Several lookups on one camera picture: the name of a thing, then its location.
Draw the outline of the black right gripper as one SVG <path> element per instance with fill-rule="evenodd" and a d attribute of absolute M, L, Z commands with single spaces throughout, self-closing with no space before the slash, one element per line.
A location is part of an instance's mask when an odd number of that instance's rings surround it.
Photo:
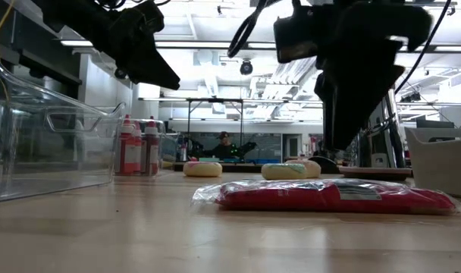
<path fill-rule="evenodd" d="M 362 129 L 404 67 L 395 65 L 404 0 L 333 0 L 318 5 L 323 32 L 315 94 L 322 102 L 326 150 L 343 150 Z"/>

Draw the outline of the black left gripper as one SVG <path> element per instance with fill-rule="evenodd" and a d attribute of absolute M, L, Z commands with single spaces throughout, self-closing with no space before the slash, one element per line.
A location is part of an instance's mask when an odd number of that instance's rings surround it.
<path fill-rule="evenodd" d="M 121 53 L 118 68 L 135 83 L 180 88 L 180 78 L 158 53 L 154 33 L 164 28 L 157 4 L 145 0 L 118 11 L 99 0 L 40 0 L 42 19 L 55 32 L 69 27 L 99 51 Z"/>

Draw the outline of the orange sprinkled toy donut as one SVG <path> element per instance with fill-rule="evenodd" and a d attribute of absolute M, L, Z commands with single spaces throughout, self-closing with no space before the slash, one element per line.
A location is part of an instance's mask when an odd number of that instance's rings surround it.
<path fill-rule="evenodd" d="M 288 160 L 288 164 L 301 164 L 306 168 L 307 178 L 318 178 L 321 175 L 321 166 L 312 160 L 308 159 L 295 159 Z"/>

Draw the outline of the red cap orange bottle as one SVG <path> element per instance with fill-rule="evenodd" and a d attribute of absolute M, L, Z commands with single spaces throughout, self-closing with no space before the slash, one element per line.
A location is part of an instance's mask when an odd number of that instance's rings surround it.
<path fill-rule="evenodd" d="M 136 139 L 133 135 L 134 130 L 135 125 L 132 123 L 130 116 L 125 115 L 118 137 L 116 161 L 114 164 L 116 175 L 130 175 L 136 170 Z"/>

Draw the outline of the green frosted toy donut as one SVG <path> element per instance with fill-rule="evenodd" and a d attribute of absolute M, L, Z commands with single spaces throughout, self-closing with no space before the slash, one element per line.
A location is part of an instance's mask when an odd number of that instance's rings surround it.
<path fill-rule="evenodd" d="M 265 164 L 261 173 L 266 180 L 296 180 L 307 177 L 306 167 L 295 163 Z"/>

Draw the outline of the red packet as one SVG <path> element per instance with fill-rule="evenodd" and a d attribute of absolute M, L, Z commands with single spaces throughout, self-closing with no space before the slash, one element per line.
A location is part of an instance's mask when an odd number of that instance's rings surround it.
<path fill-rule="evenodd" d="M 200 187 L 192 202 L 230 210 L 456 215 L 461 202 L 437 190 L 353 178 L 236 180 Z"/>

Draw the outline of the pink frosted toy donut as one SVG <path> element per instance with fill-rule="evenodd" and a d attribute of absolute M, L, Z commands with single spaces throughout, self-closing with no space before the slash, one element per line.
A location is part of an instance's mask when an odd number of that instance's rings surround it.
<path fill-rule="evenodd" d="M 222 172 L 217 162 L 187 162 L 183 166 L 183 173 L 189 177 L 220 177 Z"/>

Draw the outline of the narrow clear plastic bin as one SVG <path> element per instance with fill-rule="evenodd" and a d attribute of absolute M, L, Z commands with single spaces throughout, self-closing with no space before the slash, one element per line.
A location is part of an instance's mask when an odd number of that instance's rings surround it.
<path fill-rule="evenodd" d="M 145 175 L 145 140 L 144 140 L 144 131 L 146 124 L 151 120 L 150 119 L 136 119 L 130 117 L 132 123 L 135 125 L 135 122 L 138 121 L 140 123 L 140 129 L 142 131 L 142 152 L 141 152 L 141 172 L 139 174 L 133 172 L 130 175 L 118 175 L 118 176 L 145 176 L 145 177 L 154 177 L 154 176 L 147 176 Z M 173 163 L 176 162 L 176 150 L 177 150 L 177 141 L 176 139 L 171 136 L 169 133 L 166 131 L 166 126 L 163 121 L 159 121 L 154 119 L 157 123 L 157 128 L 160 136 L 159 140 L 159 155 L 158 155 L 158 173 L 162 169 L 171 169 L 171 166 Z M 116 142 L 115 146 L 115 158 L 114 158 L 114 163 L 116 161 L 116 153 L 117 153 L 117 146 L 118 146 L 118 141 Z"/>

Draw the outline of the person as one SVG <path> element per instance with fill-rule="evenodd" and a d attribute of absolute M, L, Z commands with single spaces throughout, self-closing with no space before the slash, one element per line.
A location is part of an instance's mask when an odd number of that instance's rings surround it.
<path fill-rule="evenodd" d="M 237 156 L 237 147 L 231 142 L 228 132 L 220 132 L 218 139 L 219 144 L 211 150 L 212 156 L 220 159 L 233 158 Z"/>

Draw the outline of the dark background table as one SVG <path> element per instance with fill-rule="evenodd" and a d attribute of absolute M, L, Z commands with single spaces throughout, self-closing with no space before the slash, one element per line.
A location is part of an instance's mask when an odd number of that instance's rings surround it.
<path fill-rule="evenodd" d="M 174 171 L 183 171 L 183 166 L 187 162 L 176 162 L 173 163 L 171 169 Z M 223 172 L 234 172 L 234 173 L 260 173 L 262 165 L 250 164 L 250 163 L 220 163 Z"/>

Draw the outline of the grey plastic bin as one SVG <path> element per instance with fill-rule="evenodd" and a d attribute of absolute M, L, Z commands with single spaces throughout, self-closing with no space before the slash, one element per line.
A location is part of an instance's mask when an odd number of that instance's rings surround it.
<path fill-rule="evenodd" d="M 405 134 L 416 186 L 461 198 L 461 129 L 407 127 Z"/>

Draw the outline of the wide clear plastic bin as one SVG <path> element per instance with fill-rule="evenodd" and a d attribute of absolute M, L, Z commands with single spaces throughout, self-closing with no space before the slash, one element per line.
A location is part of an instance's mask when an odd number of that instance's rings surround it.
<path fill-rule="evenodd" d="M 0 202 L 111 183 L 124 106 L 95 108 L 0 63 Z"/>

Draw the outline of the black ceiling light rail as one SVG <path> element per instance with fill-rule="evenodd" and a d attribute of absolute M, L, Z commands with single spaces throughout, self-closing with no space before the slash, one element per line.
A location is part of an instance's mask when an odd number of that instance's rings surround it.
<path fill-rule="evenodd" d="M 87 40 L 61 40 L 63 46 L 70 47 L 93 47 L 93 44 Z M 155 45 L 159 49 L 218 49 L 225 50 L 230 46 L 229 42 L 210 42 L 210 41 L 156 41 Z M 248 42 L 243 47 L 243 50 L 275 50 L 276 46 L 273 42 Z M 430 45 L 427 48 L 427 53 L 449 54 L 461 53 L 461 45 Z"/>

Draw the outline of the black background rig frame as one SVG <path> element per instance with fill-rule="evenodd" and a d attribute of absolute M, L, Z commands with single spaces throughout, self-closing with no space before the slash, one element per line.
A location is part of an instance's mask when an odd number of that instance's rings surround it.
<path fill-rule="evenodd" d="M 289 117 L 255 119 L 246 111 L 252 105 L 251 99 L 219 98 L 150 98 L 150 102 L 184 102 L 187 105 L 185 117 L 179 118 L 171 112 L 165 118 L 167 127 L 180 133 L 177 154 L 182 162 L 191 158 L 212 158 L 211 150 L 219 144 L 220 132 L 226 131 L 231 142 L 237 147 L 237 156 L 216 158 L 221 162 L 247 162 L 263 158 L 259 151 L 264 145 L 258 144 L 258 136 L 276 136 L 281 149 L 282 136 L 298 136 L 297 150 L 306 152 L 311 134 L 323 134 L 323 121 Z"/>

